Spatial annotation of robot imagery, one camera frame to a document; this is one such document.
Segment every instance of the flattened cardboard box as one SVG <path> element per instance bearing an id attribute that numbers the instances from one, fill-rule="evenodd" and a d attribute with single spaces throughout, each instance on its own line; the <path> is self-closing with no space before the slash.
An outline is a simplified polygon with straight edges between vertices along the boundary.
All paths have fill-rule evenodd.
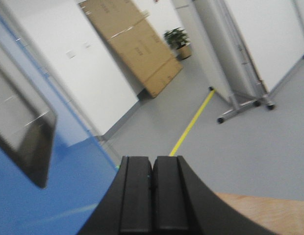
<path id="1" fill-rule="evenodd" d="M 182 69 L 132 1 L 87 0 L 80 6 L 152 97 Z"/>

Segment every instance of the blue panel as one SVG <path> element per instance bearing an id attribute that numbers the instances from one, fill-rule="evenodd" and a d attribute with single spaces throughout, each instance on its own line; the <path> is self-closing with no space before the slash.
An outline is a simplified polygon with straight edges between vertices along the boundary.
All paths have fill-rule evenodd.
<path id="1" fill-rule="evenodd" d="M 76 234 L 109 188 L 115 166 L 1 17 L 0 44 L 57 114 L 46 189 L 0 149 L 0 234 Z"/>

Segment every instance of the yellow tape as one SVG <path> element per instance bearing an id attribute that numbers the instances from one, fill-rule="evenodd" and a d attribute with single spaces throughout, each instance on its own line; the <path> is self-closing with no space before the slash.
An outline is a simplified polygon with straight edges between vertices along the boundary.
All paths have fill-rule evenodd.
<path id="1" fill-rule="evenodd" d="M 206 107 L 206 105 L 209 103 L 210 99 L 213 97 L 215 91 L 211 91 L 209 93 L 209 95 L 206 97 L 206 99 L 204 100 L 203 104 L 201 105 L 201 107 L 198 109 L 198 111 L 196 112 L 196 114 L 194 115 L 194 117 L 192 118 L 191 122 L 189 123 L 189 125 L 187 126 L 187 128 L 185 129 L 185 131 L 183 132 L 183 134 L 180 136 L 179 140 L 177 141 L 176 145 L 174 146 L 173 150 L 171 151 L 171 153 L 169 154 L 169 156 L 174 156 L 177 152 L 177 150 L 179 149 L 179 147 L 181 146 L 182 142 L 185 140 L 186 136 L 188 135 L 189 131 L 191 130 L 191 128 L 194 126 L 194 124 L 196 123 L 196 121 L 198 120 L 199 116 L 201 115 L 201 113 L 203 112 L 204 108 Z"/>

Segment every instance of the whiteboard stand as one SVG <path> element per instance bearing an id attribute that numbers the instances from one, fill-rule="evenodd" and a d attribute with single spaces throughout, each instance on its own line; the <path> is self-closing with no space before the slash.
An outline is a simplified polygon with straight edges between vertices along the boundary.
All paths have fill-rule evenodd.
<path id="1" fill-rule="evenodd" d="M 230 119 L 230 118 L 238 115 L 239 113 L 246 111 L 247 109 L 249 109 L 251 107 L 258 107 L 261 105 L 261 102 L 255 98 L 248 100 L 246 102 L 243 102 L 243 103 L 239 103 L 235 94 L 230 96 L 229 99 L 230 99 L 230 102 L 232 105 L 232 109 L 226 111 L 225 113 L 223 113 L 222 115 L 220 115 L 217 118 L 217 122 L 219 124 L 223 123 L 227 119 Z"/>
<path id="2" fill-rule="evenodd" d="M 247 77 L 245 77 L 244 79 L 249 80 L 251 88 L 253 89 L 255 94 L 250 95 L 248 94 L 248 92 L 243 93 L 232 89 L 232 94 L 229 96 L 232 109 L 220 115 L 217 119 L 217 122 L 223 123 L 225 120 L 232 118 L 233 116 L 242 113 L 251 107 L 258 107 L 261 104 L 266 105 L 268 110 L 275 109 L 275 103 L 270 99 L 266 87 L 264 86 L 262 80 L 258 77 L 253 60 L 248 52 L 244 40 L 242 39 L 238 26 L 231 17 L 225 2 L 223 0 L 220 0 L 217 2 L 217 5 L 223 13 L 224 19 L 226 21 L 225 25 L 227 25 L 229 31 L 229 36 L 232 38 L 234 43 L 238 45 L 240 53 L 237 59 L 243 59 L 243 61 L 245 61 L 245 63 L 243 63 L 243 68 L 246 71 Z M 238 97 L 245 98 L 248 101 L 240 103 L 238 102 Z"/>

